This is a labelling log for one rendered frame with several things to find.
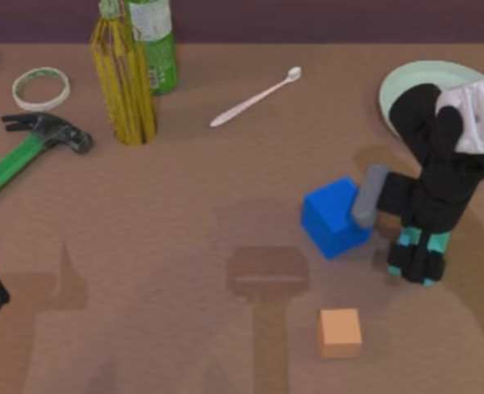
white plate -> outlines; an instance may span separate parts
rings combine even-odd
[[[382,81],[379,91],[382,116],[391,132],[399,136],[391,125],[389,113],[395,100],[406,90],[420,84],[434,84],[444,90],[483,79],[484,75],[479,71],[452,62],[437,60],[405,64]]]

orange cube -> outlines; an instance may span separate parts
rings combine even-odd
[[[355,357],[363,339],[356,309],[323,309],[318,315],[318,345],[321,357]]]

wooden table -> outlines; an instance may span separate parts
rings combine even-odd
[[[73,92],[54,113],[97,143],[83,158],[45,154],[0,193],[13,297],[0,313],[0,394],[484,394],[484,183],[430,289],[387,278],[389,218],[331,262],[299,226],[304,195],[340,176],[361,181],[374,162],[418,170],[377,111],[389,71],[440,58],[484,73],[484,46],[179,50],[180,87],[156,100],[159,136],[126,148],[88,46],[0,46],[0,116],[19,112],[18,75],[55,66]],[[208,128],[294,65],[301,81]],[[23,137],[0,122],[0,157]],[[241,289],[258,259],[305,287]],[[320,360],[317,310],[340,307],[359,309],[363,351]]]

yellow pasta bundle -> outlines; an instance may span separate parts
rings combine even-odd
[[[134,40],[118,0],[102,0],[99,7],[91,50],[114,135],[126,145],[145,144],[157,130],[145,48]]]

green bottle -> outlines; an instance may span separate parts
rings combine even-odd
[[[175,36],[169,0],[125,0],[135,39],[145,43],[152,94],[164,94],[178,85]]]

